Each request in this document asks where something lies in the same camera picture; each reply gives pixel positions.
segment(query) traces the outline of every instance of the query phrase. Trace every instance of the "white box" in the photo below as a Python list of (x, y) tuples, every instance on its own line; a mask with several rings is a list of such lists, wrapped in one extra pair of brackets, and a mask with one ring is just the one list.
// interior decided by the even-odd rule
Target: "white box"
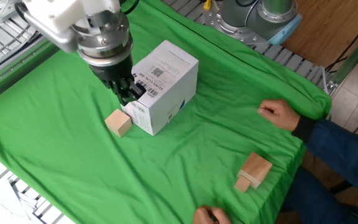
[(196, 94), (197, 73), (198, 60), (165, 40), (132, 69), (147, 92), (122, 110), (154, 136)]

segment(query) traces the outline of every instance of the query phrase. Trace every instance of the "green cloth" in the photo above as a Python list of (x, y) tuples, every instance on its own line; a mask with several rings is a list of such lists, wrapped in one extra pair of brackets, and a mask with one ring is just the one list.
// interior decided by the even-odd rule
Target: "green cloth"
[[(196, 96), (155, 137), (119, 138), (118, 100), (77, 55), (58, 52), (0, 96), (0, 161), (75, 223), (191, 223), (202, 204), (233, 223), (274, 223), (302, 142), (257, 113), (284, 98), (313, 119), (328, 95), (293, 71), (164, 3), (129, 15), (138, 62), (165, 39), (200, 61)], [(273, 164), (258, 189), (234, 188), (251, 152)]]

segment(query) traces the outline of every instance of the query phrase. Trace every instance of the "qr code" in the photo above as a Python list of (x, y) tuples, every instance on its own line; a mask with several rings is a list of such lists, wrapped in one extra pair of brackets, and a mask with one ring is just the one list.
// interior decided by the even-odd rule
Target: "qr code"
[(152, 74), (155, 75), (156, 77), (160, 77), (160, 75), (162, 75), (163, 73), (164, 71), (159, 68), (155, 68), (154, 71), (152, 71)]
[(140, 80), (138, 80), (136, 83), (141, 84), (151, 95), (153, 95), (153, 97), (158, 95), (158, 92), (155, 91), (152, 87), (149, 87), (148, 84), (146, 84)]

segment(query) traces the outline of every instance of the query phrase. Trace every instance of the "blue sleeve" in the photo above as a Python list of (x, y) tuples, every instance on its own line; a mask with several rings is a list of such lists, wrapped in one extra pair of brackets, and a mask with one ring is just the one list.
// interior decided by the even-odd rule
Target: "blue sleeve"
[(358, 188), (358, 135), (320, 119), (302, 117), (292, 135), (327, 163), (353, 186)]

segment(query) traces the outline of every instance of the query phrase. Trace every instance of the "hand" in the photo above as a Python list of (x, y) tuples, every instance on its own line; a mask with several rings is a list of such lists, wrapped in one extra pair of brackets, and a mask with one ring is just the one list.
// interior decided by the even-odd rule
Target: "hand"
[(264, 100), (258, 113), (276, 127), (294, 131), (299, 123), (299, 116), (285, 100)]
[[(210, 214), (215, 216), (216, 222), (212, 220)], [(202, 205), (194, 213), (193, 224), (231, 224), (231, 222), (221, 208)]]

